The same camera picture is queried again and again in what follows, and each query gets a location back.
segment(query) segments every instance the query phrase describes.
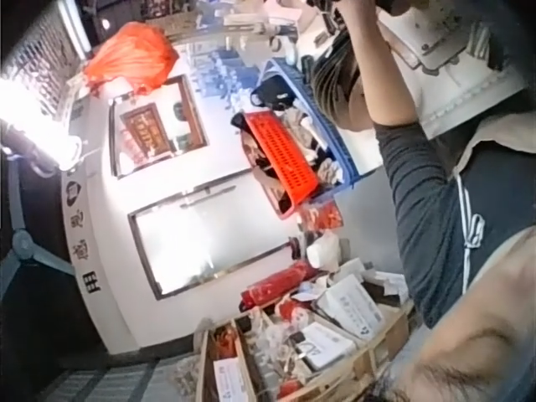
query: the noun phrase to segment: fan blade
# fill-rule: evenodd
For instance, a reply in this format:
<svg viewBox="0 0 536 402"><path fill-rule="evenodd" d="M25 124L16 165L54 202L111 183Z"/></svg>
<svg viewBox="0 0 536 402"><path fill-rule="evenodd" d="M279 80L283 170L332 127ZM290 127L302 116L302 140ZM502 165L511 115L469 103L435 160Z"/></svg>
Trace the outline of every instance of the fan blade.
<svg viewBox="0 0 536 402"><path fill-rule="evenodd" d="M0 301L3 300L3 296L8 291L9 285L19 267L20 261L15 255L15 252L10 250L2 262L0 262Z"/></svg>
<svg viewBox="0 0 536 402"><path fill-rule="evenodd" d="M62 271L65 274L75 274L75 268L73 268L73 266L69 262L62 260L61 258L52 254L50 251L45 250L43 247L40 247L38 245L35 245L34 247L34 260L40 262L41 264L49 266L50 268L54 268L55 270Z"/></svg>
<svg viewBox="0 0 536 402"><path fill-rule="evenodd" d="M23 205L20 201L20 179L18 162L11 161L8 165L8 197L9 213L13 230L24 228Z"/></svg>

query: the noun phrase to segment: orange plastic crate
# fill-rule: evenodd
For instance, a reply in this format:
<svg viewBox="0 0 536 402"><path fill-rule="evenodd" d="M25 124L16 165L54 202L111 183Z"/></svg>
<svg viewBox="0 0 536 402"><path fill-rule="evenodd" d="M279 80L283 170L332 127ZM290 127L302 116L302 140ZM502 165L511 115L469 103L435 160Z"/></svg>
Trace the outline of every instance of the orange plastic crate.
<svg viewBox="0 0 536 402"><path fill-rule="evenodd" d="M291 207L279 214L282 219L288 218L317 189L318 177L271 111L245 113L245 119L291 200Z"/></svg>

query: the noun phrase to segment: orange plastic bag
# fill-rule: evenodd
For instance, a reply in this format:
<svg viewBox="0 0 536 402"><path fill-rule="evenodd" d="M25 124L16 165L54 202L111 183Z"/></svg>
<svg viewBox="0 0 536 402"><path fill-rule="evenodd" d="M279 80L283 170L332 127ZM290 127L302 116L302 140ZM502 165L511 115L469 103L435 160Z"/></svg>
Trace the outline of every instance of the orange plastic bag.
<svg viewBox="0 0 536 402"><path fill-rule="evenodd" d="M135 94L147 95L162 86L178 54L160 28L127 23L108 39L84 68L94 95L107 81L123 77Z"/></svg>

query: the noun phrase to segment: hairy arm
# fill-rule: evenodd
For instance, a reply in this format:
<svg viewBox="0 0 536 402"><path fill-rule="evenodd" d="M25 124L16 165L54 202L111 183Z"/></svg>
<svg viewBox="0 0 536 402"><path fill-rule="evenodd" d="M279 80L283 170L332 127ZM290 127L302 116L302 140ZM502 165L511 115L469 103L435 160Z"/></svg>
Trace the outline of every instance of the hairy arm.
<svg viewBox="0 0 536 402"><path fill-rule="evenodd" d="M382 126L417 122L411 93L379 32L375 1L341 0L337 5L350 33L372 120Z"/></svg>

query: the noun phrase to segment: man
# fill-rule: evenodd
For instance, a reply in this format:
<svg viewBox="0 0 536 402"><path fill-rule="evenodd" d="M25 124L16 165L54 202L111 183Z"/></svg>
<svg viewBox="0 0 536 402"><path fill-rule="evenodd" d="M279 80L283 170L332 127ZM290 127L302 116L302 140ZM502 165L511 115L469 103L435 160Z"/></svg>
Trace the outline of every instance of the man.
<svg viewBox="0 0 536 402"><path fill-rule="evenodd" d="M376 384L365 400L489 400L514 351L535 335L535 114L481 124L449 179L379 32L374 0L337 5L393 192L410 295L434 328L401 378Z"/></svg>

